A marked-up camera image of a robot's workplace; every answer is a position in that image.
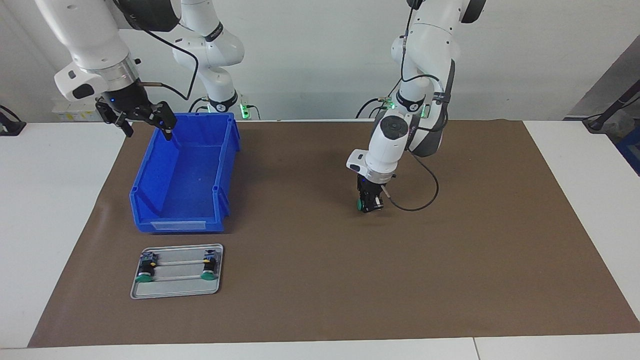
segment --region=blue plastic bin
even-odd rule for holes
[[[130,193],[143,233],[217,233],[229,215],[240,136],[231,113],[178,113],[173,138],[156,129]]]

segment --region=green object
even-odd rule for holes
[[[249,113],[249,109],[245,105],[240,104],[240,110],[242,111],[243,119],[248,119],[251,117],[251,113]]]
[[[395,109],[396,108],[396,104],[393,102],[393,100],[390,97],[387,97],[385,99],[385,102],[384,102],[384,104],[382,104],[382,106],[385,107],[385,110]]]
[[[152,282],[154,280],[151,275],[138,275],[136,276],[136,282]]]
[[[213,281],[213,280],[216,280],[218,277],[215,276],[214,274],[210,273],[210,272],[203,272],[200,275],[200,278],[202,280],[206,280],[206,281]]]

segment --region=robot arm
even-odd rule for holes
[[[358,173],[360,210],[383,207],[382,186],[394,176],[404,151],[433,155],[448,121],[447,107],[456,70],[453,31],[461,22],[474,22],[486,0],[407,0],[418,10],[408,34],[394,41],[392,56],[401,66],[402,81],[390,109],[378,115],[369,150],[355,150],[347,167]],[[422,117],[429,83],[435,92],[429,114]]]
[[[58,40],[67,47],[73,62],[55,75],[60,92],[69,100],[98,98],[96,108],[103,120],[133,134],[129,120],[143,120],[163,131],[167,140],[176,123],[166,102],[152,104],[140,81],[127,44],[118,35],[110,0],[35,0]],[[120,0],[136,18],[134,25],[169,31],[179,21],[175,0]]]
[[[234,88],[231,75],[222,69],[243,60],[244,46],[240,39],[225,29],[210,0],[182,0],[182,23],[193,34],[176,40],[176,44],[197,56],[198,78],[207,89],[209,109],[234,112],[237,119],[246,118],[248,112],[242,105],[242,95]],[[193,59],[186,54],[174,50],[173,57],[193,70]]]

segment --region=metal tray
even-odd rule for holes
[[[207,250],[216,255],[216,280],[206,281],[200,278],[203,269],[203,257]],[[152,282],[136,282],[138,267],[131,286],[131,298],[156,299],[190,295],[213,294],[220,288],[222,276],[222,255],[224,248],[220,244],[190,245],[173,247],[150,247],[143,252],[158,255]]]

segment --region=brown mat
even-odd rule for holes
[[[227,234],[152,236],[129,207],[151,130],[136,126],[29,346],[640,332],[522,123],[452,122],[426,160],[435,205],[363,215],[344,162],[370,128],[242,124]],[[397,173],[398,202],[431,196],[411,157]],[[219,293],[129,298],[145,247],[214,242]]]

